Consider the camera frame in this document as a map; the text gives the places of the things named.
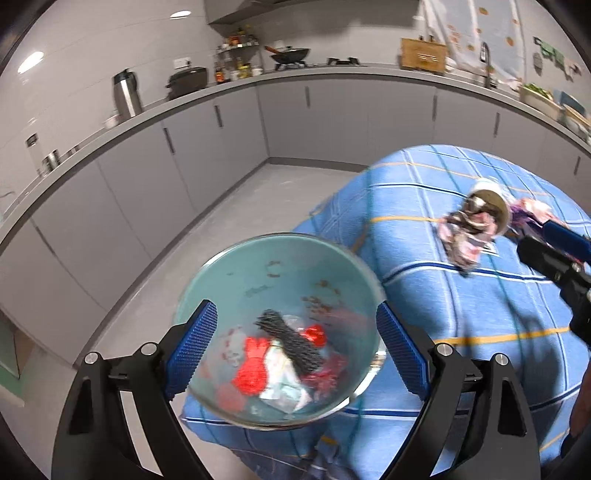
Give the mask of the person's right hand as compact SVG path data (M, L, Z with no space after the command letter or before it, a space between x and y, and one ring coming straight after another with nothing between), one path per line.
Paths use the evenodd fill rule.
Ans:
M576 440L583 434L585 428L590 423L590 409L591 409L591 386L590 386L590 372L587 372L575 405L571 412L569 426L570 430L561 445L560 456L564 457L572 448Z

